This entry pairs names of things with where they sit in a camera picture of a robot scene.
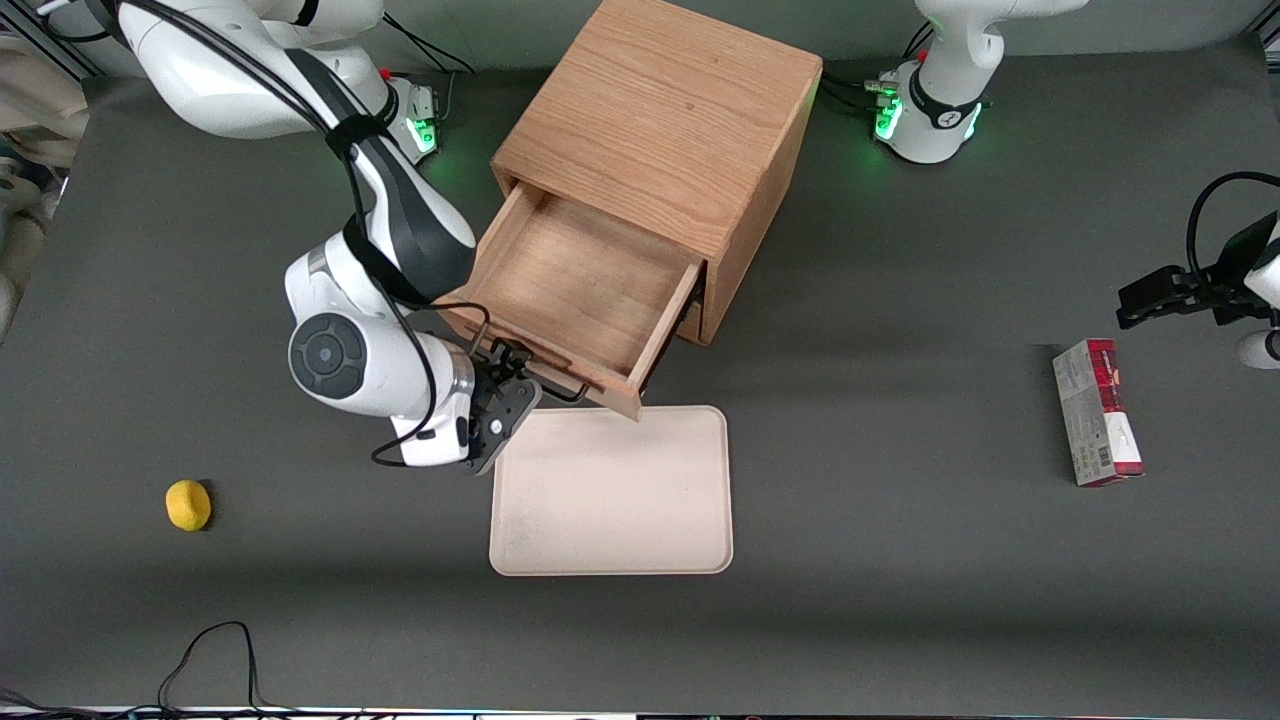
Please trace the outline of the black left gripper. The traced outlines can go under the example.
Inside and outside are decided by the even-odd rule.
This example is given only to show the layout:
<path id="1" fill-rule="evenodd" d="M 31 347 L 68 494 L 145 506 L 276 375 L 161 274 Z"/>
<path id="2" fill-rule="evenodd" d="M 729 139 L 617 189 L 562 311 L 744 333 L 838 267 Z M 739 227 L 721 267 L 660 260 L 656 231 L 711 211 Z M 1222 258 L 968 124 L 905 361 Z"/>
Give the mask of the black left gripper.
<path id="1" fill-rule="evenodd" d="M 1277 214 L 1270 213 L 1235 233 L 1190 297 L 1190 281 L 1181 266 L 1161 266 L 1117 292 L 1117 327 L 1129 331 L 1161 316 L 1208 311 L 1217 325 L 1254 318 L 1277 325 Z"/>

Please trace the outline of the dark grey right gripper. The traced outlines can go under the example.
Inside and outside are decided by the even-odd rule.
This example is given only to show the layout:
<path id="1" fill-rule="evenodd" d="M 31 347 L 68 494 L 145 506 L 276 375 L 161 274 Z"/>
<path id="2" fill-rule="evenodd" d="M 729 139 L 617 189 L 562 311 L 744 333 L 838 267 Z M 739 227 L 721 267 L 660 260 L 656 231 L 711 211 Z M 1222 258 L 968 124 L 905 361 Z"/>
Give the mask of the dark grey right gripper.
<path id="1" fill-rule="evenodd" d="M 524 345 L 492 342 L 468 419 L 468 455 L 463 464 L 471 475 L 495 466 L 500 452 L 541 402 L 541 386 L 529 375 L 531 359 L 532 352 Z"/>

